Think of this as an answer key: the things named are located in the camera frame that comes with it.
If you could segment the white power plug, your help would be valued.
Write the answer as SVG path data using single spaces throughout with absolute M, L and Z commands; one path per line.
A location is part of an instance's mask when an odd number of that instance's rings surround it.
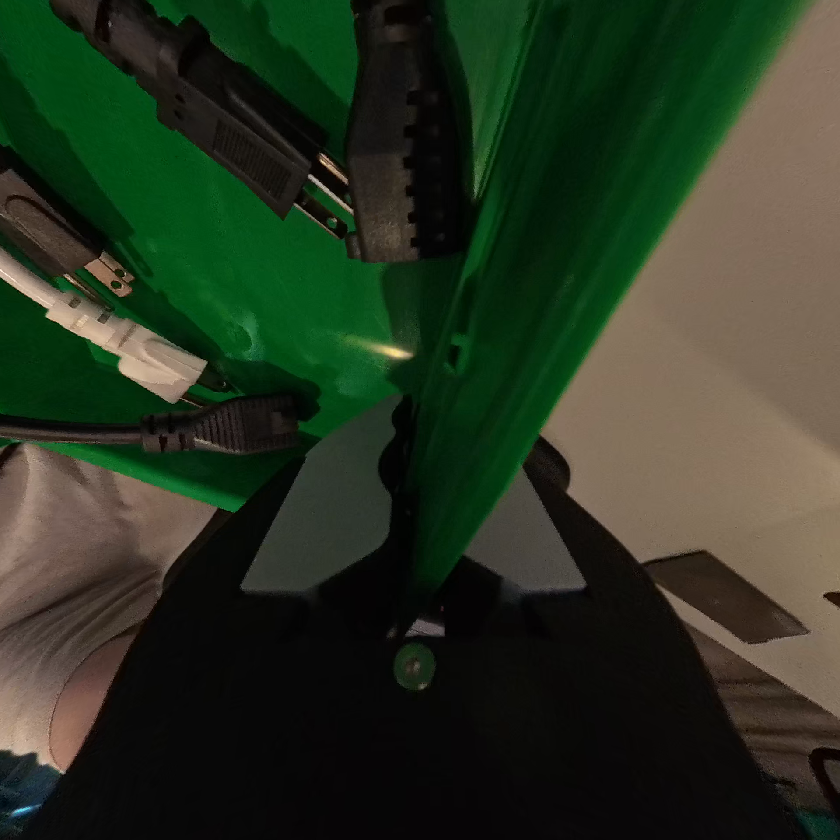
M 1 250 L 1 277 L 38 304 L 48 321 L 111 354 L 121 375 L 167 403 L 189 402 L 187 393 L 195 385 L 215 393 L 233 391 L 217 368 L 217 343 L 160 292 L 141 293 L 140 304 L 134 305 L 140 319 L 134 320 L 100 297 L 87 297 L 89 287 L 80 279 L 67 289 L 55 287 L 6 248 Z

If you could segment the black ribbed power plug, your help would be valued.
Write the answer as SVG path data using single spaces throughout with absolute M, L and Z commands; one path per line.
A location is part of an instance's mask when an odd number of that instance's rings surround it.
M 156 102 L 158 120 L 180 133 L 285 219 L 295 207 L 332 237 L 348 225 L 307 187 L 353 214 L 350 183 L 328 152 L 328 133 L 227 56 L 188 16 L 175 24 L 148 2 L 57 1 L 54 14 Z

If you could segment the black thick power plug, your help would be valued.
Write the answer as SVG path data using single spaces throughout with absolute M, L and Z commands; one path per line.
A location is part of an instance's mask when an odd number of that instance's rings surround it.
M 344 157 L 348 255 L 405 264 L 466 245 L 471 163 L 466 78 L 443 2 L 352 2 L 358 63 Z

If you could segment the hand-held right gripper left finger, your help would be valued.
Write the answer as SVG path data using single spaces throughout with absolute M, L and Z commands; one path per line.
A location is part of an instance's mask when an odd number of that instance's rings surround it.
M 365 559 L 406 566 L 410 539 L 397 489 L 404 430 L 391 395 L 316 443 L 240 585 L 245 594 L 305 594 Z

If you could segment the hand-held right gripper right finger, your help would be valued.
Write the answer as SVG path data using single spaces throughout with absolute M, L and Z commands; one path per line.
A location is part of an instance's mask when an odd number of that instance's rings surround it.
M 582 592 L 586 587 L 524 469 L 481 524 L 465 557 L 524 592 Z

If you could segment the green plastic box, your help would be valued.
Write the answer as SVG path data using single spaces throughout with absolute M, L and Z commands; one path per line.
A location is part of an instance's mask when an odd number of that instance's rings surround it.
M 433 2 L 465 167 L 462 250 L 366 265 L 280 220 L 54 14 L 2 2 L 2 143 L 140 274 L 118 313 L 323 437 L 416 407 L 424 583 L 507 488 L 813 2 Z

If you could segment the black flat power plug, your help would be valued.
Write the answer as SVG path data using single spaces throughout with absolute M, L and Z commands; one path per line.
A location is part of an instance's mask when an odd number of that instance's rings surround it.
M 127 298 L 134 276 L 109 253 L 110 242 L 12 149 L 1 146 L 2 235 L 52 278 L 65 278 L 86 299 L 112 310 L 108 293 Z

